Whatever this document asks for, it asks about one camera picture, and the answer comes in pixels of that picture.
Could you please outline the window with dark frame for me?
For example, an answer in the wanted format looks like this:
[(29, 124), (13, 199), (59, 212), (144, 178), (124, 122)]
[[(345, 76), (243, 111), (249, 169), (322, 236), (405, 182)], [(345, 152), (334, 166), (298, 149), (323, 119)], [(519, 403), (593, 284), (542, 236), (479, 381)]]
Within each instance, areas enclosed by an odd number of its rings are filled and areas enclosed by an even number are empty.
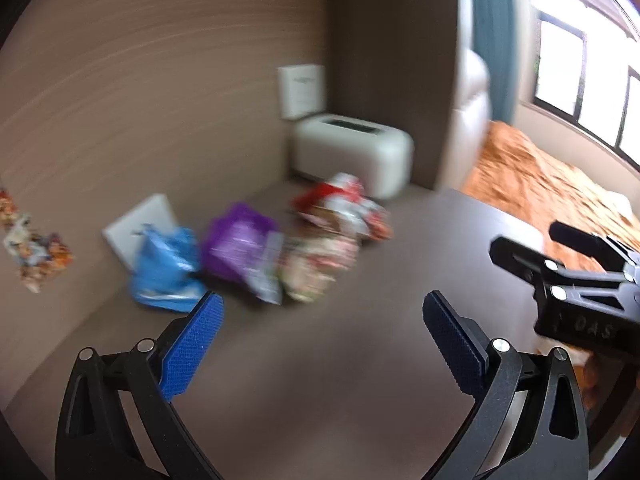
[(639, 166), (639, 34), (615, 0), (530, 0), (533, 102)]

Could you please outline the red white snack bag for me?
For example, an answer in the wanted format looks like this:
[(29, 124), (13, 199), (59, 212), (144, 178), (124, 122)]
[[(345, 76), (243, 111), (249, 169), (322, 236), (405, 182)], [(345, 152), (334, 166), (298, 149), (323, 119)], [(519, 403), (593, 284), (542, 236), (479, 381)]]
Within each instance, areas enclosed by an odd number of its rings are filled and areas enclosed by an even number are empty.
[(322, 230), (357, 240), (389, 240), (393, 236), (390, 215), (364, 195), (360, 180), (352, 174), (336, 174), (293, 200), (294, 210)]

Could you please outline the white wall socket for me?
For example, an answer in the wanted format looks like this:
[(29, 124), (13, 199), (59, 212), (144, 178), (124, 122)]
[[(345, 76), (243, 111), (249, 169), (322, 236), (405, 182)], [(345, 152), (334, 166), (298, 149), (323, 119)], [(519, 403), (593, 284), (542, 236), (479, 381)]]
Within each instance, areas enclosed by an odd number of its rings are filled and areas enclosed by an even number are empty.
[(143, 243), (143, 231), (147, 226), (163, 234), (170, 234), (178, 226), (165, 194), (149, 196), (102, 230), (107, 244), (128, 271), (134, 270)]
[(282, 66), (277, 73), (282, 119), (299, 120), (326, 109), (326, 70), (322, 65)]

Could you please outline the upper white wall socket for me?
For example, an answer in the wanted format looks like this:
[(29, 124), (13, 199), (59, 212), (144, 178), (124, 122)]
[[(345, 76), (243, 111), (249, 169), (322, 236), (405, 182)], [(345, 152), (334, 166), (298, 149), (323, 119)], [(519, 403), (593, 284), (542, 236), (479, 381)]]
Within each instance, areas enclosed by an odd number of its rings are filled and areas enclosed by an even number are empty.
[(326, 109), (326, 70), (322, 65), (282, 66), (277, 73), (282, 119), (299, 120)]

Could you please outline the beige patterned snack bag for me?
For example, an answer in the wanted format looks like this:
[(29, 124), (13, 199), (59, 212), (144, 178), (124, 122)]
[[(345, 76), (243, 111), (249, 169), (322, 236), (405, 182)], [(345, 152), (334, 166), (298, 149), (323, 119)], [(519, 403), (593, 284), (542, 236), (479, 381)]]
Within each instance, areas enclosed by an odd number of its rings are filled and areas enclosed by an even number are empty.
[(355, 265), (359, 249), (354, 238), (344, 235), (288, 238), (278, 271), (285, 293), (297, 302), (314, 302), (326, 293), (338, 274)]

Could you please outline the blue snack bag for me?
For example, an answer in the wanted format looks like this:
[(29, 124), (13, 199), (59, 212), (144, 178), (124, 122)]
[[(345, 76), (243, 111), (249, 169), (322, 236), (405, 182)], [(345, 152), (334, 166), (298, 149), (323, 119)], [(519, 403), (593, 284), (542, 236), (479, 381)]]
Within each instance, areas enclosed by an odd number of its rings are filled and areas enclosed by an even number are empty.
[(134, 258), (129, 291), (138, 304), (190, 313), (206, 292), (198, 279), (200, 271), (200, 250), (192, 230), (178, 226), (163, 234), (146, 224)]

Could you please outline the cartoon stickers on wall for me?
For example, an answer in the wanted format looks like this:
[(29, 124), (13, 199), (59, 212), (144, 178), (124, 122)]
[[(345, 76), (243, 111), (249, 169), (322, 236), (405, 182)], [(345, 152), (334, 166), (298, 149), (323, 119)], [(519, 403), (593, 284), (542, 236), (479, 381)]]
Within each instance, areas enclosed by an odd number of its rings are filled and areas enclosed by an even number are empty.
[(2, 246), (17, 264), (21, 283), (34, 294), (74, 261), (70, 248), (56, 233), (40, 234), (32, 218), (15, 205), (9, 191), (1, 187)]

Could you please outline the teal curtain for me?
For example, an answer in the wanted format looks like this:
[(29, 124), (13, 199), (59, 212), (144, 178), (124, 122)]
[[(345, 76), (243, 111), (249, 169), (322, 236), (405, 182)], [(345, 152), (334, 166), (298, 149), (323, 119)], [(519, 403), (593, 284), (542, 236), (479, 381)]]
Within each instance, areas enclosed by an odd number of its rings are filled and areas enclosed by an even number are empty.
[(514, 0), (473, 0), (473, 50), (488, 68), (491, 119), (510, 124), (518, 96)]

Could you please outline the lower white wall socket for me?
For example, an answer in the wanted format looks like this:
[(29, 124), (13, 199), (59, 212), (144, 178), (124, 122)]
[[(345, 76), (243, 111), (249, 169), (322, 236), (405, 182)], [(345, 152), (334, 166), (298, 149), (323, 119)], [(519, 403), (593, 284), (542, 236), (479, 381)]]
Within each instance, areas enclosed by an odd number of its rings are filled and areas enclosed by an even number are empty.
[(178, 226), (165, 194), (149, 196), (102, 230), (107, 244), (128, 271), (134, 270), (143, 243), (143, 231), (147, 226), (163, 234), (170, 234)]

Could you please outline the purple snack bag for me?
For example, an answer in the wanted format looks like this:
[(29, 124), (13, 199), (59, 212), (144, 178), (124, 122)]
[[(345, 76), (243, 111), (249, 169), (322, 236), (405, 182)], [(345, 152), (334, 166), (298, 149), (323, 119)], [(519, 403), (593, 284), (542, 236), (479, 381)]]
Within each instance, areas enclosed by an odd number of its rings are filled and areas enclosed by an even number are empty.
[(242, 285), (267, 304), (280, 304), (277, 264), (283, 245), (276, 222), (246, 203), (236, 203), (209, 226), (201, 244), (203, 272)]

